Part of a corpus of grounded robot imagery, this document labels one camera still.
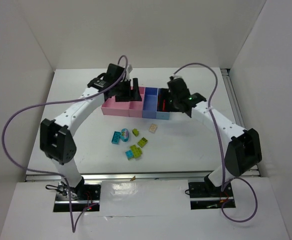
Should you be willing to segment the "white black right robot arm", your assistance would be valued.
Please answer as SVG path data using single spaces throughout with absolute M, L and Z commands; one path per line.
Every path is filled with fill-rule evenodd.
M 206 191 L 222 189 L 228 181 L 240 177 L 262 160 L 258 132 L 235 124 L 212 106 L 199 93 L 190 94 L 185 81 L 178 76 L 170 77 L 169 103 L 190 118 L 194 118 L 217 134 L 222 148 L 222 164 L 205 176 Z

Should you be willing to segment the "teal long lego brick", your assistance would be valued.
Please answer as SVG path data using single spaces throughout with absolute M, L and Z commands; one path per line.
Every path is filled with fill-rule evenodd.
M 120 135 L 121 135 L 121 132 L 115 131 L 113 136 L 112 136 L 111 143 L 114 145 L 118 145 L 119 141 L 120 141 Z

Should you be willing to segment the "red lego brick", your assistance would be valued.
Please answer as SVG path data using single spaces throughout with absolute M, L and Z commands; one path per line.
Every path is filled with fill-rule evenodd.
M 158 112 L 169 112 L 169 102 L 167 101 L 167 98 L 163 95 L 160 95 L 158 97 L 157 111 Z

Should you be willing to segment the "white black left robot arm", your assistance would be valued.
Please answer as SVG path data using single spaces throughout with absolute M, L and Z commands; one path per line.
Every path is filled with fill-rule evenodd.
M 131 79 L 132 66 L 109 64 L 107 71 L 92 79 L 78 101 L 52 120 L 45 118 L 40 124 L 40 149 L 52 160 L 62 175 L 62 188 L 73 198 L 84 192 L 84 179 L 79 173 L 74 156 L 73 139 L 81 124 L 109 98 L 119 102 L 140 101 L 138 79 Z

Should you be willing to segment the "small green lego brick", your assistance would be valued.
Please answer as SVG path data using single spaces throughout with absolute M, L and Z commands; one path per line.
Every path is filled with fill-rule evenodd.
M 136 128 L 134 128 L 133 130 L 132 130 L 132 133 L 137 137 L 137 136 L 139 136 L 139 131 L 136 129 Z

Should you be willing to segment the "beige lego brick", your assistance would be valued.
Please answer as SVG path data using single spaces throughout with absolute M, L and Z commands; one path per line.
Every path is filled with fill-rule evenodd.
M 158 126 L 156 124 L 151 124 L 148 131 L 151 132 L 151 133 L 155 133 L 156 130 L 157 130 Z

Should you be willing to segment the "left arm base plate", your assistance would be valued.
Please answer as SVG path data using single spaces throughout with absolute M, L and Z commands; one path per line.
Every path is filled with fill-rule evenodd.
M 69 212 L 69 194 L 66 186 L 59 182 L 58 185 L 47 184 L 45 189 L 56 193 L 53 212 Z M 85 184 L 79 195 L 71 193 L 72 210 L 81 212 L 84 208 L 89 207 L 87 212 L 98 212 L 100 210 L 100 194 L 100 184 Z

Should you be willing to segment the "teal rounded flower lego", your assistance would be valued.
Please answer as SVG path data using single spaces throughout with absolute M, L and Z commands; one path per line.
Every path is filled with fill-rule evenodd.
M 126 128 L 123 128 L 120 133 L 120 138 L 123 142 L 129 141 L 129 130 Z

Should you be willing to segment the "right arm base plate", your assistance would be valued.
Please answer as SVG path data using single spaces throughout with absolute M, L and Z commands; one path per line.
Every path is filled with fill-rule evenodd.
M 224 208 L 236 207 L 231 185 L 221 191 L 220 187 L 208 190 L 204 182 L 189 182 L 184 193 L 190 197 L 191 210 L 220 209 L 223 204 Z

